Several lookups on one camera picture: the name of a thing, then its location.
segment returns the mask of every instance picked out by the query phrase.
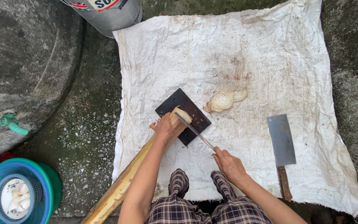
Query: black cutting board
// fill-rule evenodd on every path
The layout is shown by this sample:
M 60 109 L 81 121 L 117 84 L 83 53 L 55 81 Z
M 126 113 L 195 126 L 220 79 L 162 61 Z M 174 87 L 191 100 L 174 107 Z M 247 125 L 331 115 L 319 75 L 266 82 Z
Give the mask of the black cutting board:
M 201 110 L 193 103 L 193 101 L 191 101 L 181 88 L 176 90 L 176 92 L 174 92 L 159 107 L 157 107 L 156 112 L 160 117 L 162 117 L 166 113 L 172 112 L 172 110 L 174 110 L 177 106 L 191 116 L 191 125 L 199 133 L 204 131 L 211 124 L 211 121 L 201 112 Z M 194 134 L 190 128 L 186 128 L 178 138 L 184 145 L 187 146 L 196 137 L 197 135 Z

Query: white plate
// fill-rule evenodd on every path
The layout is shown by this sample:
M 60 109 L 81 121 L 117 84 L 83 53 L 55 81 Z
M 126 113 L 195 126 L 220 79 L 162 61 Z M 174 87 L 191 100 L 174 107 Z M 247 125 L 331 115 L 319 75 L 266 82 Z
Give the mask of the white plate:
M 16 210 L 8 211 L 8 206 L 10 202 L 12 201 L 12 189 L 23 184 L 24 181 L 21 179 L 12 179 L 6 185 L 4 186 L 4 189 L 1 194 L 1 205 L 5 212 L 5 214 L 12 219 L 20 219 L 23 218 L 28 210 L 17 212 Z

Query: concrete tank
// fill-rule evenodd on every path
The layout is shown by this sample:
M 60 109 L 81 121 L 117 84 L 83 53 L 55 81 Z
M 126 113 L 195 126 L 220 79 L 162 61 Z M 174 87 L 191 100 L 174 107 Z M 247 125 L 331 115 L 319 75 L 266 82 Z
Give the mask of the concrete tank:
M 22 135 L 0 126 L 0 154 L 26 140 L 67 93 L 84 20 L 58 0 L 0 0 L 0 112 L 14 111 Z

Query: metal bucket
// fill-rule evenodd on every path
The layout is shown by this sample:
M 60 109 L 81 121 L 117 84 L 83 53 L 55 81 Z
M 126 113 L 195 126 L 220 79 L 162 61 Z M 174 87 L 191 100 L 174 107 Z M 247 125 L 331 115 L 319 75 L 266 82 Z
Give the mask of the metal bucket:
M 114 38 L 114 30 L 128 28 L 142 19 L 140 0 L 61 0 L 76 10 L 103 35 Z

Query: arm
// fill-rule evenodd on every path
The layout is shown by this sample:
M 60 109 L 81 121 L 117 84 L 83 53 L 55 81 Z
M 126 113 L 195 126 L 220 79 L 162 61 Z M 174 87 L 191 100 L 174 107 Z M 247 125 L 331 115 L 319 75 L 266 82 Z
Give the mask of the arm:
M 238 187 L 252 201 L 259 204 L 266 215 L 275 224 L 306 224 L 290 207 L 266 191 L 246 173 L 241 160 L 232 156 L 226 150 L 215 147 L 216 154 L 212 156 L 228 181 Z
M 169 145 L 164 146 L 174 132 L 169 115 L 170 113 L 167 113 L 161 119 L 158 119 L 157 124 L 153 122 L 150 125 L 156 136 L 128 188 L 127 195 L 122 203 L 118 224 L 143 224 L 146 219 L 156 189 L 161 157 L 164 154 L 164 148 Z

